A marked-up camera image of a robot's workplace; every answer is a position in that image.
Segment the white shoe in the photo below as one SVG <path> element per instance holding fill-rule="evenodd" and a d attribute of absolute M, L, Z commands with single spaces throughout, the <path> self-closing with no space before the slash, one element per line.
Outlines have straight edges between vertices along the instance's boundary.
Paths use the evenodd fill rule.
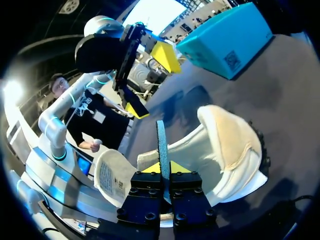
<path fill-rule="evenodd" d="M 168 159 L 200 174 L 212 207 L 242 198 L 266 183 L 267 176 L 259 171 L 260 140 L 244 119 L 215 105 L 200 107 L 197 116 L 200 125 L 168 146 Z M 140 154 L 137 168 L 143 171 L 157 161 L 156 150 Z"/>
<path fill-rule="evenodd" d="M 266 183 L 259 171 L 262 146 L 255 131 L 241 117 L 218 106 L 198 109 L 200 125 L 183 139 L 168 146 L 168 160 L 197 171 L 211 206 L 242 198 Z M 154 150 L 140 154 L 138 169 L 118 151 L 102 153 L 94 172 L 94 186 L 120 208 L 131 188 L 131 178 L 159 162 Z M 161 227 L 172 227 L 172 215 L 161 215 Z"/>

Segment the black mount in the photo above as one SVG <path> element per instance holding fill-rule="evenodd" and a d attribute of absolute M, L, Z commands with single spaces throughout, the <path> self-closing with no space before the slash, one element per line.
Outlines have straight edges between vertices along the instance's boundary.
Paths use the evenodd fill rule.
<path fill-rule="evenodd" d="M 139 117 L 149 114 L 140 99 L 129 90 L 128 76 L 135 63 L 138 46 L 150 54 L 160 38 L 141 23 L 127 25 L 124 31 L 105 31 L 84 37 L 75 49 L 75 65 L 82 73 L 116 70 L 112 88 L 122 100 L 122 106 L 131 104 Z"/>
<path fill-rule="evenodd" d="M 216 214 L 201 185 L 202 179 L 197 172 L 170 175 L 173 231 L 177 240 L 212 239 L 218 227 Z M 131 179 L 129 195 L 117 210 L 118 222 L 99 219 L 98 229 L 90 230 L 85 239 L 158 239 L 162 200 L 161 174 L 137 171 Z"/>

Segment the light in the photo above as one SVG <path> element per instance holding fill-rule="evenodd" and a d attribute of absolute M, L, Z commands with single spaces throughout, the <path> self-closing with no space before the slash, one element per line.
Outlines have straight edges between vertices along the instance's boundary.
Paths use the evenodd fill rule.
<path fill-rule="evenodd" d="M 4 102 L 10 105 L 16 105 L 23 96 L 23 88 L 19 82 L 10 80 L 3 88 Z"/>

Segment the name badge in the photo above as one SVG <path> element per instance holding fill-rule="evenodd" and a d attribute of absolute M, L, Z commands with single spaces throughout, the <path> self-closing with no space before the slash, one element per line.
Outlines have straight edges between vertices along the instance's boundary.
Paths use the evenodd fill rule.
<path fill-rule="evenodd" d="M 93 119 L 101 124 L 104 122 L 105 118 L 106 118 L 106 116 L 97 110 L 95 111 L 95 113 L 93 115 Z"/>

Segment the yellow block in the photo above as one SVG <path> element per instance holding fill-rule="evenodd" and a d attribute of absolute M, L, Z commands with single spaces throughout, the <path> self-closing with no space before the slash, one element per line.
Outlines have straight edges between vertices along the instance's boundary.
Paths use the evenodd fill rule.
<path fill-rule="evenodd" d="M 127 103 L 125 106 L 125 110 L 131 114 L 133 114 L 133 116 L 135 116 L 137 119 L 143 119 L 145 117 L 148 117 L 150 115 L 150 113 L 143 115 L 143 116 L 138 116 L 138 114 L 136 113 L 136 111 L 134 110 L 134 108 L 131 106 L 130 103 Z"/>
<path fill-rule="evenodd" d="M 155 172 L 155 173 L 159 174 L 160 173 L 160 163 L 157 162 L 155 165 L 152 165 L 151 167 L 147 168 L 146 170 L 143 170 L 142 172 L 147 173 L 147 174 Z"/>
<path fill-rule="evenodd" d="M 188 169 L 184 168 L 183 166 L 180 166 L 178 163 L 176 163 L 174 161 L 170 161 L 170 165 L 171 165 L 171 173 L 172 174 L 176 174 L 177 172 L 191 173 L 191 171 L 189 171 Z"/>
<path fill-rule="evenodd" d="M 158 41 L 150 55 L 169 73 L 181 73 L 181 67 L 174 48 L 169 43 Z"/>

